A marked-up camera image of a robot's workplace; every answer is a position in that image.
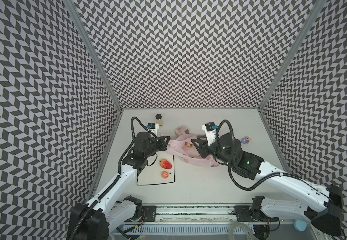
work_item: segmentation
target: chevron pattern wallpaper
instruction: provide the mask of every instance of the chevron pattern wallpaper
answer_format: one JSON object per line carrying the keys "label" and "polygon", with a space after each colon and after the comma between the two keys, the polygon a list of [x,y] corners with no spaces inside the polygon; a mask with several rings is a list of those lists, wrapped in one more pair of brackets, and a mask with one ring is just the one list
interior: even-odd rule
{"label": "chevron pattern wallpaper", "polygon": [[258,106],[315,0],[75,0],[123,108]]}
{"label": "chevron pattern wallpaper", "polygon": [[326,3],[264,115],[294,174],[344,189],[347,235],[347,0]]}
{"label": "chevron pattern wallpaper", "polygon": [[0,0],[0,239],[65,235],[117,114],[60,0]]}

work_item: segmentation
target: wire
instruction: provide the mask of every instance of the wire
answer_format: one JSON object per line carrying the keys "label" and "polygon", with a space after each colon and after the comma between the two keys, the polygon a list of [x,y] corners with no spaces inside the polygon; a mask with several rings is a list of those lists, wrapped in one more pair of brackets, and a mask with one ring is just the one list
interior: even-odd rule
{"label": "wire", "polygon": [[127,147],[127,149],[123,152],[122,156],[120,157],[119,161],[117,162],[117,171],[118,173],[121,175],[122,174],[122,161],[124,156],[126,155],[126,153],[131,149],[132,145],[133,145],[134,141],[131,141],[131,144]]}
{"label": "wire", "polygon": [[314,189],[316,192],[320,193],[321,195],[325,196],[326,198],[328,198],[329,201],[331,201],[331,203],[333,204],[334,202],[332,201],[332,199],[330,199],[327,195],[325,195],[322,192],[319,192],[317,189],[315,189],[313,186],[311,186],[310,184],[308,184],[308,182],[304,181],[303,179],[299,178],[299,180],[301,180],[303,183],[305,183],[306,185],[310,186],[312,189]]}
{"label": "wire", "polygon": [[270,230],[270,232],[276,231],[280,227],[280,218],[277,218],[277,221],[279,222],[279,224],[277,225],[275,229]]}
{"label": "wire", "polygon": [[151,165],[148,165],[148,160],[147,160],[147,166],[152,166],[155,162],[156,162],[156,160],[157,160],[157,153],[155,153],[154,155],[156,155],[156,158],[155,158],[155,160],[152,162],[152,164]]}
{"label": "wire", "polygon": [[[109,187],[102,193],[100,194],[100,196],[97,198],[99,200],[101,200],[112,188],[113,186],[117,183],[117,181],[120,179],[120,176],[118,175],[115,180],[111,183],[111,185],[109,185]],[[77,224],[75,225],[74,229],[71,232],[71,235],[69,237],[69,240],[73,240],[75,238],[75,235],[77,234],[77,231],[79,230],[81,224],[85,221],[86,217],[88,216],[88,214],[91,213],[92,209],[94,208],[94,206],[98,203],[98,200],[95,200],[89,207],[88,209],[85,210],[85,212],[83,213],[83,215],[79,218],[79,220],[77,221]]]}
{"label": "wire", "polygon": [[342,233],[343,233],[343,235],[344,235],[344,240],[346,240],[347,239],[347,236],[345,235],[345,233],[344,233],[344,229],[341,229],[341,231],[342,231]]}
{"label": "wire", "polygon": [[149,132],[152,136],[154,136],[154,137],[157,139],[157,136],[156,136],[153,132],[148,131],[148,128],[145,127],[145,126],[142,124],[142,122],[140,121],[140,119],[138,119],[137,117],[132,117],[132,118],[131,118],[132,140],[135,139],[135,130],[134,130],[134,128],[133,128],[133,120],[135,120],[135,119],[139,122],[140,126],[141,126],[145,131]]}
{"label": "wire", "polygon": [[79,220],[77,221],[77,224],[75,225],[74,229],[71,232],[71,235],[69,236],[69,240],[72,240],[75,238],[75,235],[77,233],[77,231],[80,228],[80,225],[85,221],[85,218],[88,216],[88,214],[90,214],[91,210],[94,208],[94,206],[98,203],[98,200],[95,200],[87,210],[85,210],[85,212],[83,213],[83,215],[81,216],[81,218],[79,218]]}
{"label": "wire", "polygon": [[116,228],[116,230],[121,233],[121,235],[123,235],[126,239],[130,239],[130,240],[135,240],[138,239],[140,237],[140,235],[136,235],[136,236],[132,236],[132,235],[127,235],[125,234],[120,228]]}

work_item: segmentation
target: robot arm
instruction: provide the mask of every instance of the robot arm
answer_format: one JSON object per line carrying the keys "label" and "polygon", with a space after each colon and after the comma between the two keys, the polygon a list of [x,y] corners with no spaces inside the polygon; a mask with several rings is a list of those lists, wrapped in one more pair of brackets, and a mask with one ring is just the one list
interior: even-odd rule
{"label": "robot arm", "polygon": [[[332,236],[341,235],[342,194],[339,187],[331,185],[328,189],[323,185],[306,182],[278,169],[259,156],[243,151],[240,141],[233,136],[230,124],[230,133],[218,137],[221,125],[216,127],[213,122],[204,124],[202,128],[206,135],[197,136],[197,139],[192,140],[203,158],[212,155],[222,161],[220,164],[227,165],[231,180],[243,190],[253,190],[266,181],[267,184],[298,199],[283,201],[256,196],[249,210],[245,210],[249,211],[252,219],[267,221],[282,217],[302,220],[310,222],[324,233]],[[123,154],[124,156],[128,152],[127,156],[124,159],[123,156],[120,158],[119,173],[86,204],[77,204],[71,209],[67,239],[106,239],[109,233],[127,219],[140,220],[141,200],[128,196],[114,209],[113,205],[127,185],[145,168],[147,158],[157,151],[166,150],[170,137],[157,137],[157,124],[149,123],[144,128],[146,132],[139,132],[136,137],[133,134],[135,146],[131,149],[131,144]],[[233,179],[231,171],[257,182],[252,187],[243,187]]]}
{"label": "robot arm", "polygon": [[[218,137],[218,130],[224,122],[228,124],[230,132]],[[240,141],[233,136],[230,123],[224,120],[221,125],[216,127],[214,122],[204,124],[202,128],[206,135],[197,136],[197,139],[192,140],[203,158],[212,155],[215,159],[221,160],[220,164],[227,165],[231,180],[243,190],[253,190],[265,181],[297,199],[283,201],[256,196],[249,208],[255,220],[266,221],[273,217],[302,220],[310,222],[329,235],[341,235],[343,204],[339,187],[331,185],[327,188],[302,180],[278,169],[259,156],[243,151]],[[252,187],[243,187],[233,179],[231,170],[257,182]]]}
{"label": "robot arm", "polygon": [[139,132],[119,160],[119,173],[105,187],[88,200],[86,204],[76,204],[71,209],[67,239],[69,240],[101,240],[107,239],[127,219],[139,221],[142,216],[142,201],[134,197],[126,197],[113,209],[113,205],[126,187],[137,179],[145,168],[147,158],[158,151],[165,151],[170,137],[157,137],[158,125],[149,123],[143,126],[146,132]]}

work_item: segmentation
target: pink plastic bag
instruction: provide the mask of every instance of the pink plastic bag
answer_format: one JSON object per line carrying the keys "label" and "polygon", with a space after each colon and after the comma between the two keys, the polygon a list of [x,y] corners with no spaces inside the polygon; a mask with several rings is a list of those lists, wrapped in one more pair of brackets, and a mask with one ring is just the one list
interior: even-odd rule
{"label": "pink plastic bag", "polygon": [[196,139],[196,136],[201,134],[184,134],[179,136],[176,140],[170,140],[167,145],[167,153],[173,156],[178,156],[184,162],[196,166],[204,167],[217,167],[219,164],[215,162],[213,157],[201,158],[195,146],[188,147],[186,142],[192,144],[191,139]]}

